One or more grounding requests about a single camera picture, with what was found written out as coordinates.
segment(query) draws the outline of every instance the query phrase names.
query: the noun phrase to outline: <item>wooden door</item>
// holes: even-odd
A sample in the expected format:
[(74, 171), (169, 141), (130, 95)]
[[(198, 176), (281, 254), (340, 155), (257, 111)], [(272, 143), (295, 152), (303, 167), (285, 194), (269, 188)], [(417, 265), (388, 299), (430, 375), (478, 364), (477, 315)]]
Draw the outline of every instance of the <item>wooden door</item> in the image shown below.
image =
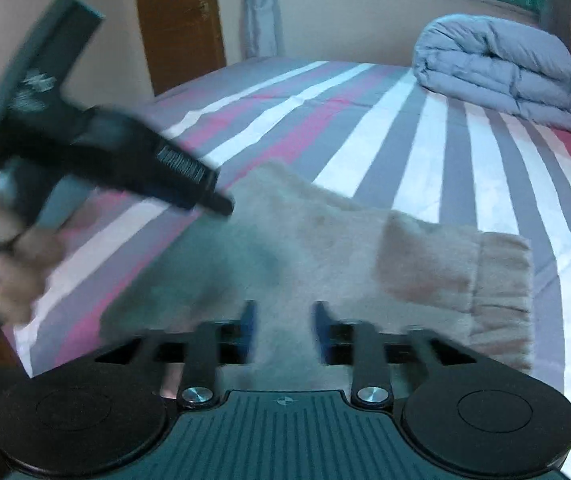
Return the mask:
[(137, 0), (155, 94), (225, 66), (217, 0)]

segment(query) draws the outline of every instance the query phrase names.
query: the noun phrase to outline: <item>silver bolt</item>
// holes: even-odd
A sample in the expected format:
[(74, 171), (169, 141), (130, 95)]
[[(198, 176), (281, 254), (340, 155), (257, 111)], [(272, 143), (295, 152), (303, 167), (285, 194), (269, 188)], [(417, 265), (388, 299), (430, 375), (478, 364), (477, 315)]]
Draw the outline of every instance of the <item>silver bolt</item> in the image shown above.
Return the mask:
[(367, 402), (368, 404), (380, 404), (385, 402), (389, 396), (390, 394), (387, 392), (387, 390), (379, 388), (378, 386), (368, 386), (366, 388), (361, 388), (357, 393), (357, 397), (363, 402)]
[(183, 400), (190, 404), (203, 404), (214, 397), (214, 394), (209, 388), (204, 388), (203, 386), (193, 386), (191, 388), (186, 388), (181, 394)]

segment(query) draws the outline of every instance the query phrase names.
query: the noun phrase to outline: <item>circular cover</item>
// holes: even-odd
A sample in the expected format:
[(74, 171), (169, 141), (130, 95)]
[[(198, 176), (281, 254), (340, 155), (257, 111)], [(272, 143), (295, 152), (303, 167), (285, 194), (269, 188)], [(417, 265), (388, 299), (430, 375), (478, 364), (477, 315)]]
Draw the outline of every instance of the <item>circular cover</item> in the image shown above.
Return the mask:
[(163, 400), (125, 367), (61, 367), (0, 398), (0, 450), (40, 476), (88, 476), (138, 456), (163, 431)]
[(567, 455), (571, 404), (510, 368), (444, 367), (409, 397), (403, 428), (420, 450), (451, 470), (519, 478)]

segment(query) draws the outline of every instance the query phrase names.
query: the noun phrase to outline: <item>striped bedsheet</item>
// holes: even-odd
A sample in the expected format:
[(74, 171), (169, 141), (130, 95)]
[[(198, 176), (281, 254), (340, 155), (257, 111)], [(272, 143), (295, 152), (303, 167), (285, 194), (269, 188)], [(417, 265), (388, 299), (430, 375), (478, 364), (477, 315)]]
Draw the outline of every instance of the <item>striped bedsheet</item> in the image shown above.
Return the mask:
[[(425, 91), (406, 68), (290, 59), (226, 68), (140, 113), (220, 166), (222, 186), (277, 158), (363, 205), (528, 238), (534, 375), (571, 400), (571, 134)], [(198, 214), (115, 192), (92, 202), (99, 220), (65, 233), (69, 257), (14, 331), (31, 374), (99, 346), (106, 306)]]

